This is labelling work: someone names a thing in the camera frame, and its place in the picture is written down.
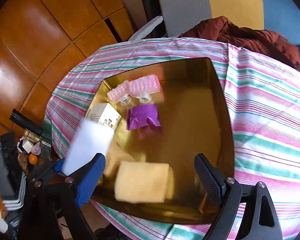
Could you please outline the white sponge block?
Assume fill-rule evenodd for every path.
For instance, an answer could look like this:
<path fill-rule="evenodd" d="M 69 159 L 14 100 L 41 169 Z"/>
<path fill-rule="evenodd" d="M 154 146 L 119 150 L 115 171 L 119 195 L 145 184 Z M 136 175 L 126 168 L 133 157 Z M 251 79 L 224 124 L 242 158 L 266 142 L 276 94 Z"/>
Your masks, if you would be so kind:
<path fill-rule="evenodd" d="M 89 163 L 98 153 L 106 156 L 114 130 L 89 119 L 83 119 L 66 153 L 62 172 L 70 175 Z"/>

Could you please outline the grey printed carton box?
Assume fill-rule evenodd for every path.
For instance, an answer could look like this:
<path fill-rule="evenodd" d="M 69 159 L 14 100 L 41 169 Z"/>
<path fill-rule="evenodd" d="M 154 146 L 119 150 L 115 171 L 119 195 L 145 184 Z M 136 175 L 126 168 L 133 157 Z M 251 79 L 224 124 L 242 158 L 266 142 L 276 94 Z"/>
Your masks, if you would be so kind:
<path fill-rule="evenodd" d="M 121 115 L 111 104 L 97 103 L 87 112 L 86 118 L 116 131 Z"/>

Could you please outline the purple foil packet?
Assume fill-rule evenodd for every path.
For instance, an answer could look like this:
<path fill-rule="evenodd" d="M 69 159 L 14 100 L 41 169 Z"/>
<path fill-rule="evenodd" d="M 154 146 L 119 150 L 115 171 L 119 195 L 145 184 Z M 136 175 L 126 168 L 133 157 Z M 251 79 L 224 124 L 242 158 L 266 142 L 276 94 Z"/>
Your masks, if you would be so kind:
<path fill-rule="evenodd" d="M 161 127 L 156 104 L 136 105 L 127 110 L 127 130 L 131 131 L 147 126 Z"/>

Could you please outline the orange fruit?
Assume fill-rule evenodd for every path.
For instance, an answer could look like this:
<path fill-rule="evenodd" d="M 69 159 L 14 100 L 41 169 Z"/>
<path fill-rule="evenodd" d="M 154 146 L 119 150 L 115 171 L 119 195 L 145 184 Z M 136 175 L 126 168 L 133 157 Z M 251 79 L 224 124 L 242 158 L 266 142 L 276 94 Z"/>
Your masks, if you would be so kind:
<path fill-rule="evenodd" d="M 34 154 L 30 154 L 28 156 L 28 159 L 29 159 L 29 163 L 32 165 L 36 165 L 36 163 L 38 162 L 38 157 Z"/>

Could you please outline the striped pink green tablecloth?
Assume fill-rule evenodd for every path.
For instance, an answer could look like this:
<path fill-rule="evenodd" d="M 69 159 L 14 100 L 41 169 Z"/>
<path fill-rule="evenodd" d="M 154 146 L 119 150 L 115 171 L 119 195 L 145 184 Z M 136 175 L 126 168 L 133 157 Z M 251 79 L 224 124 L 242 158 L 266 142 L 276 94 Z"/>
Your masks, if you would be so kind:
<path fill-rule="evenodd" d="M 234 134 L 235 179 L 266 184 L 283 239 L 300 232 L 300 72 L 270 57 L 199 38 L 150 38 L 100 48 L 54 89 L 45 117 L 64 157 L 102 80 L 149 64 L 208 57 L 224 92 Z"/>

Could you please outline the gold metal tin tray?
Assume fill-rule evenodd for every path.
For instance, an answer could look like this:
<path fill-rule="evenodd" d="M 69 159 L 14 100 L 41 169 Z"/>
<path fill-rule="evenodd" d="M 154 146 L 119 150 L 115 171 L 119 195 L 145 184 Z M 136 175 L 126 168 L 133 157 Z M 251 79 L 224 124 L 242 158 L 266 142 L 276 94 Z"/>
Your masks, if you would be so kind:
<path fill-rule="evenodd" d="M 174 194 L 162 204 L 130 204 L 114 196 L 114 180 L 104 178 L 92 199 L 111 209 L 157 222 L 210 224 L 218 206 L 208 199 L 194 169 L 202 153 L 225 176 L 234 174 L 234 143 L 223 90 L 207 57 L 151 64 L 102 81 L 91 104 L 108 102 L 107 93 L 126 80 L 154 74 L 160 91 L 152 95 L 161 129 L 154 132 L 126 129 L 128 107 L 115 104 L 121 115 L 114 140 L 137 161 L 167 163 L 174 175 Z"/>

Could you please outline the dark red jacket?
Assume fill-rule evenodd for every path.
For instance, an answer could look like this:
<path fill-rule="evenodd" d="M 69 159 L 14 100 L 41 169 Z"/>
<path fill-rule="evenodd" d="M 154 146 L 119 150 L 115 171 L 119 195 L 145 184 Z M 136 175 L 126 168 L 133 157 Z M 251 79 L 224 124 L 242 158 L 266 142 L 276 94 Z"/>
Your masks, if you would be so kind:
<path fill-rule="evenodd" d="M 271 57 L 300 72 L 300 53 L 297 46 L 277 32 L 238 27 L 224 16 L 201 21 L 180 37 L 229 43 Z"/>

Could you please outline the grey yellow blue chair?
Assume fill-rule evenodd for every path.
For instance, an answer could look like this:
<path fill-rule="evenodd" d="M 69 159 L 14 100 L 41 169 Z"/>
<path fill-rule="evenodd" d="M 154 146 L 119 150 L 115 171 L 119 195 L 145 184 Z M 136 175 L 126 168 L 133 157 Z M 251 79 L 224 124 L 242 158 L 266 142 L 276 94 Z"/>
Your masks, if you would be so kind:
<path fill-rule="evenodd" d="M 154 37 L 178 37 L 203 20 L 224 16 L 238 27 L 266 29 L 300 46 L 300 10 L 293 0 L 142 0 Z"/>

